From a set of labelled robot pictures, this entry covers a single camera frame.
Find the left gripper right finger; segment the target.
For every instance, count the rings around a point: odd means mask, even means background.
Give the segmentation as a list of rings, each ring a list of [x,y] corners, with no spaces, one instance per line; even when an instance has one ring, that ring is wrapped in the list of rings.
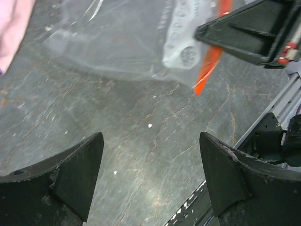
[[[214,216],[222,226],[299,226],[301,174],[265,163],[200,133]]]

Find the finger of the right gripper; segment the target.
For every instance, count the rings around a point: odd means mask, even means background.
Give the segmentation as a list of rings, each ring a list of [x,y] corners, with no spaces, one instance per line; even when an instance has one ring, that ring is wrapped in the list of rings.
[[[198,41],[265,68],[301,58],[301,2],[255,0],[196,29]]]

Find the clear zip top bag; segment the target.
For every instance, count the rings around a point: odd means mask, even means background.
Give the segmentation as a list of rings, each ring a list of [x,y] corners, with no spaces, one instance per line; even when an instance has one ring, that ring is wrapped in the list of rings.
[[[177,81],[199,95],[222,49],[196,29],[231,12],[231,0],[62,0],[45,40],[51,56],[118,80]]]

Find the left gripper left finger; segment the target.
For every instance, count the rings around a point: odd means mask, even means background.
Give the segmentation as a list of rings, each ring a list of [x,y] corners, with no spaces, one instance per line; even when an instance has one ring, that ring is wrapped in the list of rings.
[[[2,226],[81,226],[89,216],[103,155],[101,132],[0,178]]]

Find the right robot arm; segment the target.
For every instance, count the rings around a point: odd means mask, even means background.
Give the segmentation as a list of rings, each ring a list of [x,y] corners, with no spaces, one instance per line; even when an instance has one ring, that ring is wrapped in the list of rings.
[[[199,84],[200,94],[222,52],[266,69],[284,69],[301,59],[301,3],[298,0],[255,0],[233,10],[221,0],[218,17],[195,31],[196,40],[209,45]],[[271,164],[301,164],[301,141],[281,128],[254,129],[245,151]]]

